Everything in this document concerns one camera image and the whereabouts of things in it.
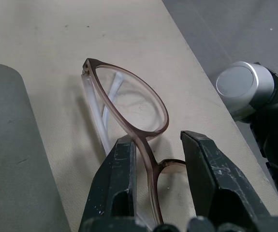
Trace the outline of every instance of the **gray foam pad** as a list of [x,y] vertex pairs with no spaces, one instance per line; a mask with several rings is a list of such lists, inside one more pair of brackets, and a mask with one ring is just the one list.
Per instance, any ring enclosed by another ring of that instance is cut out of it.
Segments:
[[0,232],[69,232],[20,74],[0,65]]

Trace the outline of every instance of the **table surface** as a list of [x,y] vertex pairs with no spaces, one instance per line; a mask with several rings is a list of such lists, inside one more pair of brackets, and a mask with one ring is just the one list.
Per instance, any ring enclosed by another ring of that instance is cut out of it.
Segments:
[[[276,193],[161,0],[0,0],[0,63],[23,77],[72,231],[104,160],[80,77],[87,57],[132,71],[161,96],[170,125],[151,144],[157,160],[184,159],[181,130],[206,134],[278,215]],[[124,135],[111,128],[112,141]],[[166,178],[164,220],[184,230],[195,215],[189,186],[185,175]],[[140,159],[137,191],[151,214]]]

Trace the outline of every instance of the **brown eyeglass frame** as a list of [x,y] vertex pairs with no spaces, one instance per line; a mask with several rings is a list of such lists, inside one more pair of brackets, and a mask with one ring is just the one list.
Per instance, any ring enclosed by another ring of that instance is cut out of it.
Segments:
[[[109,97],[105,93],[99,78],[96,73],[97,68],[108,68],[115,71],[120,71],[126,73],[137,81],[139,81],[157,100],[164,114],[163,123],[155,131],[144,131],[136,128],[130,124],[116,109],[114,104],[110,101]],[[149,198],[152,206],[153,217],[157,224],[163,224],[163,219],[161,215],[161,209],[158,200],[157,192],[157,182],[158,177],[161,173],[171,173],[180,172],[186,170],[185,161],[177,159],[164,159],[161,162],[157,162],[151,147],[148,144],[149,140],[156,138],[161,135],[169,126],[169,114],[168,111],[158,96],[158,94],[140,77],[133,74],[132,72],[123,69],[121,67],[101,62],[97,59],[87,58],[83,65],[83,75],[91,77],[91,80],[103,100],[105,106],[108,108],[109,112],[113,115],[114,119],[119,123],[119,125],[124,129],[124,131],[133,139],[134,143],[138,147],[147,173],[147,187]]]

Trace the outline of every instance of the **eyeglasses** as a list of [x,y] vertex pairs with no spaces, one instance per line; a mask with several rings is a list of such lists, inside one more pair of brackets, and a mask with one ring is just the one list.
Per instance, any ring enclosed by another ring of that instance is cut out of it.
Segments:
[[[111,150],[107,133],[109,113],[138,147],[147,172],[153,217],[157,224],[163,224],[157,192],[159,175],[186,170],[182,160],[164,159],[157,162],[148,144],[149,140],[161,135],[168,128],[169,115],[164,103],[158,94],[135,74],[96,59],[88,58],[85,61],[82,80],[106,154]],[[93,86],[104,102],[103,116]]]

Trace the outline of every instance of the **clear lens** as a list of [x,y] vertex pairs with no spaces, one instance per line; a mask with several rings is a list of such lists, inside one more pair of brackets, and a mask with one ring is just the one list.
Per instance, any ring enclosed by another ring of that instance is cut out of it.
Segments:
[[96,73],[105,93],[129,123],[144,131],[163,124],[161,105],[135,76],[109,68],[97,68]]

